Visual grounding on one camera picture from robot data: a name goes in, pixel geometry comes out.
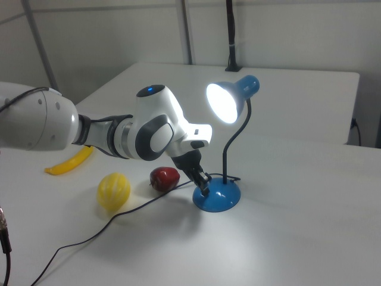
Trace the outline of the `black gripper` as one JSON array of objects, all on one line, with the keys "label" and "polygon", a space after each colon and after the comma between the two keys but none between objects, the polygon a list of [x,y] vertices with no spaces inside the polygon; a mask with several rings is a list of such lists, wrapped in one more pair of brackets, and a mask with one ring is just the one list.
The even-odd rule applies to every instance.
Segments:
[{"label": "black gripper", "polygon": [[196,185],[195,191],[204,197],[206,192],[210,191],[209,183],[212,177],[208,173],[204,173],[200,165],[201,158],[201,152],[193,150],[171,159],[176,168],[181,170]]}]

